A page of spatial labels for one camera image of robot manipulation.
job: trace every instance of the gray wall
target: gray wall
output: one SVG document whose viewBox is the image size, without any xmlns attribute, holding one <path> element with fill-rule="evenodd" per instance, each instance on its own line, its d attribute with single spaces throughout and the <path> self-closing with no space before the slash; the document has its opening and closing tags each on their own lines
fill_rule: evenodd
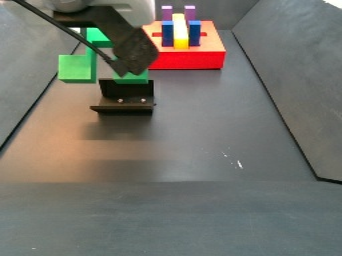
<svg viewBox="0 0 342 256">
<path fill-rule="evenodd" d="M 77 42 L 14 2 L 0 5 L 0 147 Z"/>
<path fill-rule="evenodd" d="M 316 175 L 342 180 L 342 10 L 261 0 L 232 31 Z"/>
<path fill-rule="evenodd" d="M 183 12 L 184 5 L 193 4 L 200 20 L 213 20 L 217 29 L 232 29 L 237 21 L 259 0 L 156 0 L 157 20 L 161 5 L 172 5 L 175 11 Z"/>
</svg>

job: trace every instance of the black bracket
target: black bracket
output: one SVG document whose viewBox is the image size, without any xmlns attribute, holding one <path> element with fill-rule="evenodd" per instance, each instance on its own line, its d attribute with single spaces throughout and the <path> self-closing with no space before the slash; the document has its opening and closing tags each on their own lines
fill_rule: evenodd
<svg viewBox="0 0 342 256">
<path fill-rule="evenodd" d="M 147 84 L 117 84 L 112 79 L 98 79 L 101 100 L 90 109 L 98 113 L 152 112 L 153 81 Z"/>
</svg>

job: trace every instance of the green block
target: green block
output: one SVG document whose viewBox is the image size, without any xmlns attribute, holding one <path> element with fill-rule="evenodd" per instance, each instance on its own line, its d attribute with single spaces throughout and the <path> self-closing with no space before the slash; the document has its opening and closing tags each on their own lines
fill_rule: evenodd
<svg viewBox="0 0 342 256">
<path fill-rule="evenodd" d="M 96 47 L 112 48 L 112 42 L 97 28 L 86 28 L 85 37 Z M 65 83 L 96 83 L 96 69 L 96 53 L 88 47 L 85 48 L 85 55 L 58 56 L 58 80 Z M 147 84 L 148 70 L 137 76 L 128 73 L 124 77 L 113 72 L 113 80 L 117 84 Z"/>
<path fill-rule="evenodd" d="M 148 70 L 145 70 L 140 75 L 133 75 L 132 73 L 127 73 L 123 77 L 120 77 L 113 72 L 113 81 L 117 84 L 147 84 L 148 83 Z"/>
<path fill-rule="evenodd" d="M 97 28 L 86 28 L 86 40 L 98 48 L 112 48 L 112 42 Z"/>
<path fill-rule="evenodd" d="M 85 55 L 58 56 L 57 78 L 65 83 L 96 83 L 96 54 L 86 48 Z"/>
</svg>

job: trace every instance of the toy blocks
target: toy blocks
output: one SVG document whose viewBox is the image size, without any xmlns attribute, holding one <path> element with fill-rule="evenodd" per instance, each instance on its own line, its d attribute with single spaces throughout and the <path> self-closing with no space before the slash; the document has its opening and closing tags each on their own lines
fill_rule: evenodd
<svg viewBox="0 0 342 256">
<path fill-rule="evenodd" d="M 163 19 L 169 18 L 169 11 L 172 6 L 161 7 Z M 195 6 L 184 6 L 184 14 L 172 14 L 172 20 L 155 21 L 143 26 L 159 50 L 159 57 L 148 69 L 223 67 L 225 49 L 213 22 L 196 20 L 195 16 Z"/>
<path fill-rule="evenodd" d="M 112 42 L 97 28 L 86 28 L 86 40 L 101 48 L 111 48 Z M 96 83 L 97 56 L 86 47 L 85 55 L 58 56 L 58 80 L 65 83 Z M 127 73 L 120 77 L 113 72 L 113 81 L 117 84 L 147 84 L 148 70 L 140 75 Z"/>
</svg>

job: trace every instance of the red base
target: red base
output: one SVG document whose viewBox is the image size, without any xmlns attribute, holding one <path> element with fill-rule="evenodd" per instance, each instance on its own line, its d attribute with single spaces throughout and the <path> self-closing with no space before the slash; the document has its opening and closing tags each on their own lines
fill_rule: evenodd
<svg viewBox="0 0 342 256">
<path fill-rule="evenodd" d="M 143 28 L 159 50 L 159 57 L 149 69 L 220 69 L 223 67 L 225 49 L 212 21 L 201 21 L 200 46 L 191 46 L 185 50 L 161 46 L 161 21 L 155 21 Z"/>
</svg>

